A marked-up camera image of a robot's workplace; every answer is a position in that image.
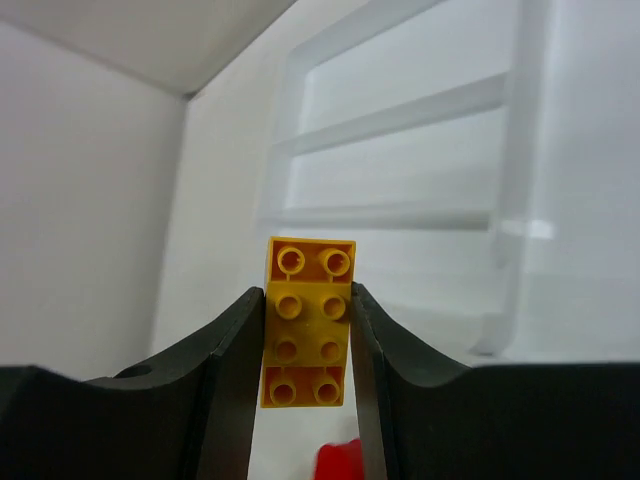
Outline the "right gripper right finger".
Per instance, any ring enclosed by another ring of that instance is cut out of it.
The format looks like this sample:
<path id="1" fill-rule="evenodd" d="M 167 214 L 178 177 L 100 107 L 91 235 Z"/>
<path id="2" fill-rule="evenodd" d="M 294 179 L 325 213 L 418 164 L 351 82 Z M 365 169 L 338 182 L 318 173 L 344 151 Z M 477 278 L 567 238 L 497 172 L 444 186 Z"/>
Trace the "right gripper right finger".
<path id="1" fill-rule="evenodd" d="M 352 288 L 351 349 L 368 479 L 635 479 L 635 363 L 470 367 Z"/>

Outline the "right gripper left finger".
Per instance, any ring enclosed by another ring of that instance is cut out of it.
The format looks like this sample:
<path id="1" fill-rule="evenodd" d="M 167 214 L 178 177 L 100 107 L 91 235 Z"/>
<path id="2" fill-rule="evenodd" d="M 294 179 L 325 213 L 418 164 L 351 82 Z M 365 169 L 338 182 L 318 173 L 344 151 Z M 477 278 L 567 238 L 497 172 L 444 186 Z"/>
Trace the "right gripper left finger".
<path id="1" fill-rule="evenodd" d="M 5 479 L 244 479 L 261 368 L 264 294 L 112 377 L 1 370 Z"/>

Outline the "red lego brick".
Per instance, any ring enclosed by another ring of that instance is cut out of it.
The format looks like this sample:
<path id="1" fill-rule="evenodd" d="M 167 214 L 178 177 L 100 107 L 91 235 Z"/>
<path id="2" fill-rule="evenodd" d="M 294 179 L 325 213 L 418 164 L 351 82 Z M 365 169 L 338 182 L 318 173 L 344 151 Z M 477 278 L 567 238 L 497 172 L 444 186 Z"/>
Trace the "red lego brick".
<path id="1" fill-rule="evenodd" d="M 360 439 L 323 445 L 316 454 L 313 479 L 363 480 L 364 468 Z"/>

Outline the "yellow striped lego brick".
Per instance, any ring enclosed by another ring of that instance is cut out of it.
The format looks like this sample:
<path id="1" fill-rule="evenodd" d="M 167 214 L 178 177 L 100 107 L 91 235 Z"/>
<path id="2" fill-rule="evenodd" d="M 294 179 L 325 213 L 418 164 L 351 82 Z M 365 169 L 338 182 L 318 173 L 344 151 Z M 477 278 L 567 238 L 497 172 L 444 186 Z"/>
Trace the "yellow striped lego brick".
<path id="1" fill-rule="evenodd" d="M 263 408 L 343 404 L 355 253 L 349 240 L 270 239 Z"/>

